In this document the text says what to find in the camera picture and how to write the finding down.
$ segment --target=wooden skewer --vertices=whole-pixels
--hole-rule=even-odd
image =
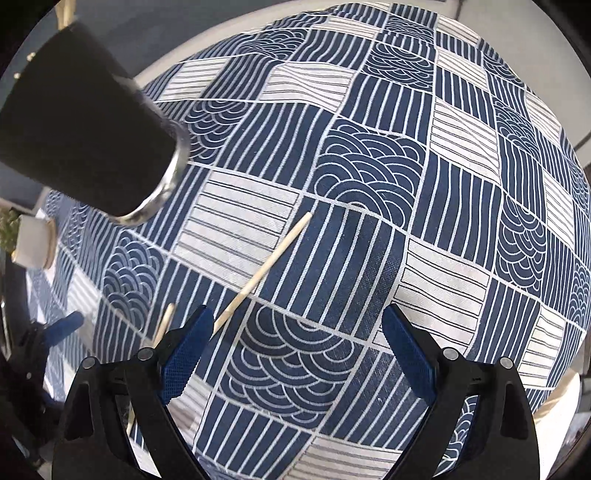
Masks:
[[[222,314],[217,318],[216,322],[213,324],[213,335],[218,333],[220,328],[228,321],[228,319],[232,316],[234,311],[238,308],[238,306],[242,303],[242,301],[248,296],[248,294],[256,287],[256,285],[262,280],[262,278],[267,274],[267,272],[271,269],[271,267],[275,264],[277,259],[287,250],[287,248],[293,243],[293,241],[298,237],[301,231],[308,225],[310,219],[312,218],[312,214],[307,212],[299,222],[297,222],[294,227],[288,232],[285,238],[281,241],[279,245],[277,245],[276,249],[273,250],[273,253],[265,260],[265,263],[261,265],[256,273],[252,276],[252,278],[242,287],[242,290],[234,297],[234,299],[230,302],[230,305],[226,307],[226,309],[222,312]]]
[[[287,233],[285,238],[279,243],[279,245],[277,245],[276,249],[273,250],[269,258],[267,258],[267,260],[265,260],[261,267],[255,272],[252,278],[248,282],[246,282],[246,285],[242,287],[242,290],[236,295],[236,297],[234,297],[234,299],[230,302],[230,305],[226,307],[226,309],[221,313],[221,315],[213,324],[212,337],[214,337],[214,335],[218,333],[218,331],[224,326],[224,324],[232,316],[232,314],[242,303],[242,301],[256,287],[256,285],[262,280],[262,278],[269,272],[269,270],[275,264],[275,262],[277,262],[279,257],[293,243],[293,241],[298,237],[298,235],[306,227],[306,225],[308,225],[311,218],[312,214],[310,212],[304,214],[300,221],[294,225],[294,227]],[[169,304],[166,308],[166,312],[164,312],[164,316],[162,317],[162,321],[160,322],[158,331],[156,333],[156,336],[154,337],[153,345],[158,345],[159,341],[162,340],[162,337],[168,329],[168,324],[170,324],[170,320],[173,317],[175,308],[176,307],[174,303]],[[127,422],[127,435],[131,434],[131,429],[134,426],[134,421],[135,413],[132,408],[129,411],[129,419]]]
[[[62,30],[74,21],[76,0],[61,0],[56,5],[57,29]]]
[[[162,315],[162,320],[160,320],[160,325],[158,325],[158,330],[156,330],[156,335],[154,336],[154,340],[152,341],[152,347],[158,345],[162,337],[168,330],[170,322],[173,319],[174,311],[176,310],[177,306],[174,303],[169,303],[166,307],[164,315]],[[134,427],[135,422],[135,412],[134,408],[130,406],[129,408],[129,416],[127,418],[127,435],[131,435],[131,429]]]

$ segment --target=blue and white tablecloth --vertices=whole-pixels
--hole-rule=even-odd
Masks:
[[[171,402],[213,478],[381,478],[426,410],[381,332],[392,301],[441,346],[511,357],[533,410],[548,397],[589,328],[589,186],[556,117],[475,32],[339,5],[234,35],[146,92],[191,134],[165,208],[124,229],[59,193],[43,207],[60,242],[28,272],[31,314],[87,318],[51,351],[56,398],[84,356],[150,343],[169,303],[172,327],[221,312],[307,211]]]

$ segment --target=patterned fabric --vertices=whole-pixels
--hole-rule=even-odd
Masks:
[[[392,301],[441,346],[511,357],[533,410],[548,397],[590,325],[589,186],[556,117],[476,33],[339,5],[234,35],[146,92],[191,135],[166,206],[135,229],[58,193],[44,207],[59,253],[29,272],[32,314],[88,319],[51,354],[56,397],[62,358],[129,358],[171,302],[172,327],[221,312],[307,211],[170,404],[212,478],[381,478],[426,410],[381,332]]]

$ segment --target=white square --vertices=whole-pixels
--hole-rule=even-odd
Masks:
[[[72,281],[68,288],[67,314],[74,311],[81,312],[84,318],[96,323],[99,311],[100,291],[78,266],[72,274]]]
[[[298,194],[235,172],[211,173],[172,252],[223,285],[242,288],[275,249]]]
[[[479,177],[501,184],[496,132],[469,113],[435,98],[430,149]]]
[[[545,305],[535,321],[535,327],[525,347],[517,371],[525,388],[546,387],[548,376],[558,356],[566,319]]]
[[[336,113],[355,72],[321,62],[286,62],[269,75],[261,102],[301,102]]]
[[[473,264],[411,238],[394,302],[441,348],[463,355],[476,333],[488,282],[489,275]]]
[[[382,478],[402,452],[317,436],[285,480]]]
[[[545,168],[543,177],[546,225],[553,234],[574,250],[573,199]]]
[[[373,25],[343,17],[328,17],[326,22],[312,25],[312,28],[315,30],[332,30],[334,32],[348,33],[370,40],[373,40],[381,30]]]
[[[470,60],[466,60],[464,57],[460,57],[445,48],[437,47],[436,64],[438,67],[455,73],[485,92],[489,91],[485,70]]]
[[[525,108],[530,115],[531,122],[552,143],[560,148],[560,131],[562,127],[552,110],[531,92],[525,93]]]
[[[378,10],[383,10],[386,13],[390,13],[390,9],[392,8],[392,3],[390,2],[359,2],[362,5],[368,5],[370,7],[377,8]]]
[[[230,57],[186,61],[174,74],[156,102],[198,99],[226,66]]]
[[[441,15],[438,17],[437,31],[459,38],[475,47],[480,40],[480,35],[475,31],[470,30],[467,26],[461,24],[457,20],[442,17]]]

